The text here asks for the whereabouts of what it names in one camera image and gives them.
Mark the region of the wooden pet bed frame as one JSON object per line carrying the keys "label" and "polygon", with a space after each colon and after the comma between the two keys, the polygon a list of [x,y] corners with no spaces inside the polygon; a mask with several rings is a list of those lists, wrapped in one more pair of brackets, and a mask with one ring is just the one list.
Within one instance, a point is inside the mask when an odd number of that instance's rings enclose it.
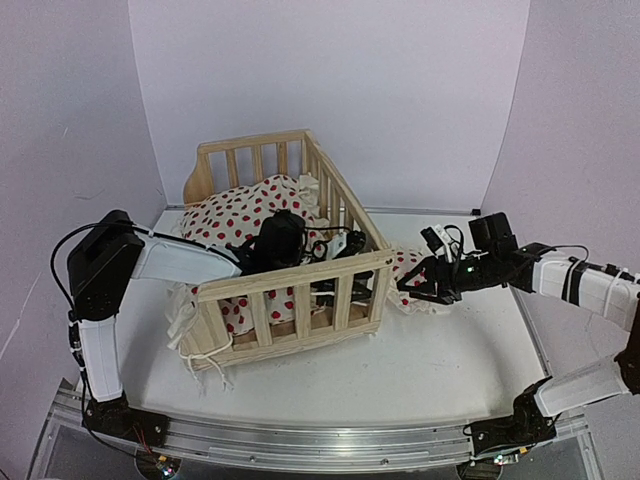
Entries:
{"label": "wooden pet bed frame", "polygon": [[[294,130],[203,143],[183,191],[185,211],[231,188],[253,186],[273,176],[310,175],[319,181],[320,214],[329,228],[366,234],[357,255],[302,262],[297,267],[199,285],[196,329],[211,358],[184,360],[193,371],[260,361],[311,350],[379,328],[392,278],[389,243],[365,212],[338,168],[308,130]],[[350,302],[355,277],[369,277],[368,305]],[[311,284],[336,279],[333,307],[312,304]]]}

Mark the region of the strawberry print ruffled mattress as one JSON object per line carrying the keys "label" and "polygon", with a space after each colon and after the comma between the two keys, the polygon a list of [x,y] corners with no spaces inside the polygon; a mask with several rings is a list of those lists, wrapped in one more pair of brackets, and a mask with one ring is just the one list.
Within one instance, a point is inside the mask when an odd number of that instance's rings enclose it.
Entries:
{"label": "strawberry print ruffled mattress", "polygon": [[[319,181],[310,175],[298,178],[273,175],[253,186],[214,194],[189,207],[174,231],[186,240],[205,245],[239,247],[257,236],[264,221],[276,211],[289,210],[307,227],[303,262],[326,260],[327,243],[348,230],[329,228],[329,221],[320,214],[319,194]],[[176,284],[170,290],[165,308],[170,323],[168,347],[184,360],[211,358],[216,349],[208,341],[200,346],[196,339],[196,329],[203,325],[199,315],[204,312],[198,298],[198,286]]]}

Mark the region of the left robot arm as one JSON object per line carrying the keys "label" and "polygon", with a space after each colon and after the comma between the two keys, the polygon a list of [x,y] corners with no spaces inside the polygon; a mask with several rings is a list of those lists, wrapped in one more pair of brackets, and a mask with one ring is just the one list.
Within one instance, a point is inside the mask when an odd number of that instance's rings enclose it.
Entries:
{"label": "left robot arm", "polygon": [[305,258],[310,228],[287,210],[268,217],[241,246],[207,244],[135,224],[123,210],[76,230],[83,239],[66,260],[68,281],[54,281],[67,300],[69,344],[93,400],[94,417],[114,437],[134,428],[134,415],[118,400],[124,387],[115,323],[131,281],[153,279],[199,286],[278,269]]}

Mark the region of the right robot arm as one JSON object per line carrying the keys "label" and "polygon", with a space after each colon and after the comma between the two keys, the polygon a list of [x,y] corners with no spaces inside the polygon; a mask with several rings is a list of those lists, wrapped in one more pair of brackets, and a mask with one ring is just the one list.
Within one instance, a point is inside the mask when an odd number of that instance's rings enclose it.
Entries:
{"label": "right robot arm", "polygon": [[638,394],[638,275],[613,264],[598,265],[571,256],[564,245],[520,246],[503,212],[470,221],[474,245],[470,252],[464,250],[462,237],[451,237],[453,229],[436,225],[422,230],[430,253],[422,259],[407,259],[410,268],[398,277],[398,291],[416,300],[452,305],[465,292],[512,287],[579,307],[629,335],[620,353],[535,387],[537,408],[523,405],[504,420],[503,433],[510,441],[526,442],[542,427],[542,416],[554,417],[610,397]]}

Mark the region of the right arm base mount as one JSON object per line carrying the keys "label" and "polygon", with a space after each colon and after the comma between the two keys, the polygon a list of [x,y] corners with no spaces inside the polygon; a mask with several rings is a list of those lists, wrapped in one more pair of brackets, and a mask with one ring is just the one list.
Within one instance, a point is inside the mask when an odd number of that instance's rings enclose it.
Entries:
{"label": "right arm base mount", "polygon": [[550,377],[543,378],[519,394],[513,400],[510,415],[474,421],[463,427],[462,433],[471,439],[474,457],[512,453],[555,438],[559,415],[545,417],[534,398],[549,380]]}

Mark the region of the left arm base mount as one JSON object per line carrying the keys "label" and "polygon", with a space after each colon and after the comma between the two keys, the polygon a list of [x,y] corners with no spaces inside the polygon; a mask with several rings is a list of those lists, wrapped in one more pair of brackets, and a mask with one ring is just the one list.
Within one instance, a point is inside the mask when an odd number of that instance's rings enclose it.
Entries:
{"label": "left arm base mount", "polygon": [[83,423],[91,431],[110,437],[137,441],[148,447],[162,447],[169,427],[169,417],[153,411],[133,408],[125,394],[99,402],[91,399]]}

